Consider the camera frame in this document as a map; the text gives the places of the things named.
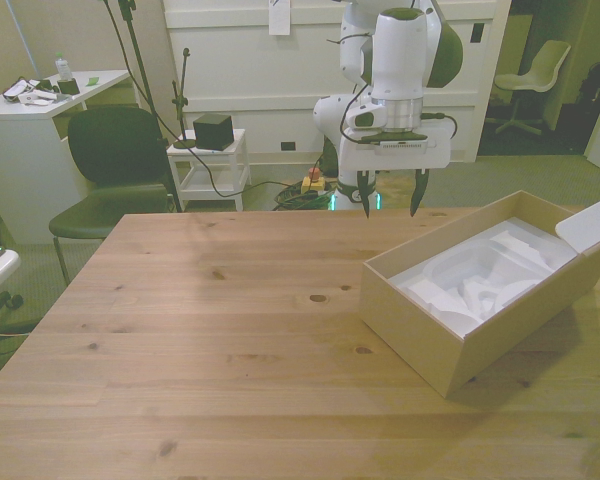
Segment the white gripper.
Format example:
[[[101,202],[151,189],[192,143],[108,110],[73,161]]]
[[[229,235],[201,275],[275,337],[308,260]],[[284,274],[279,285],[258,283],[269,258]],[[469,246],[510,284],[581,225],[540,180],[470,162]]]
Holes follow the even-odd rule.
[[[410,215],[414,216],[426,192],[429,170],[446,167],[451,158],[451,122],[423,121],[415,133],[425,135],[424,141],[383,141],[378,145],[359,144],[342,137],[340,169],[357,172],[357,186],[366,217],[370,214],[369,196],[373,185],[371,170],[415,171],[415,188],[410,200]]]

